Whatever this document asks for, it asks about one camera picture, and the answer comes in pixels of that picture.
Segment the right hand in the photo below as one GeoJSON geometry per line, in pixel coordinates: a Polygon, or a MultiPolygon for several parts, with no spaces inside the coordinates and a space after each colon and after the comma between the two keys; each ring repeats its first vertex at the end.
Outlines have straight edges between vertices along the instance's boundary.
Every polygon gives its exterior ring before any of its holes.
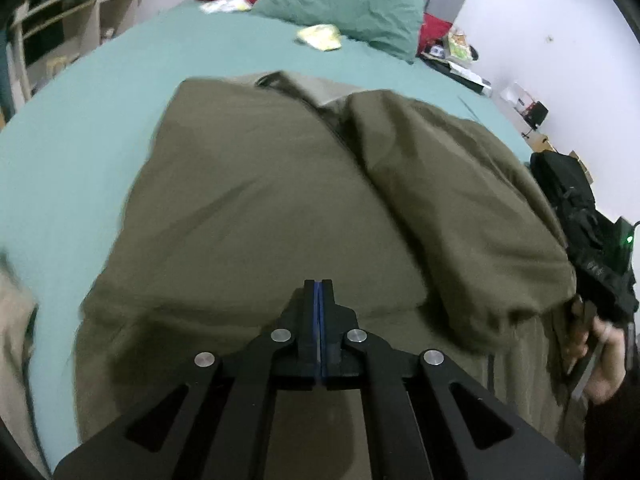
{"type": "Polygon", "coordinates": [[[602,321],[591,302],[577,297],[570,307],[574,323],[563,346],[570,376],[570,398],[594,404],[611,400],[626,378],[626,337],[611,322],[602,321]]]}

